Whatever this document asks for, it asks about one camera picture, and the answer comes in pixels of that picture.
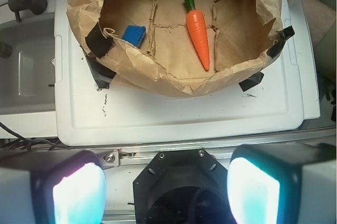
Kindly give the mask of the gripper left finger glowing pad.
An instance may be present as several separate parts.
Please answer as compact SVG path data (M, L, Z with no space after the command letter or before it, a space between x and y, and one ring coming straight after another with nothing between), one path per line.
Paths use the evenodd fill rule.
M101 223L105 204L92 151L1 152L1 223Z

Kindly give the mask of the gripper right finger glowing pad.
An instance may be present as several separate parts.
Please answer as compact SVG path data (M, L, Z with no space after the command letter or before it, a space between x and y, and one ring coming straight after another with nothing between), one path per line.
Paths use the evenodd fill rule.
M336 146L240 145L227 193L237 223L336 223Z

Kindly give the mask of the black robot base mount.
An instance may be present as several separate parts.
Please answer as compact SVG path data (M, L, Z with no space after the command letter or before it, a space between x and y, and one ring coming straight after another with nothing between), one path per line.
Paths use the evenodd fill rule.
M235 223L227 169L205 150L158 153L133 181L137 223Z

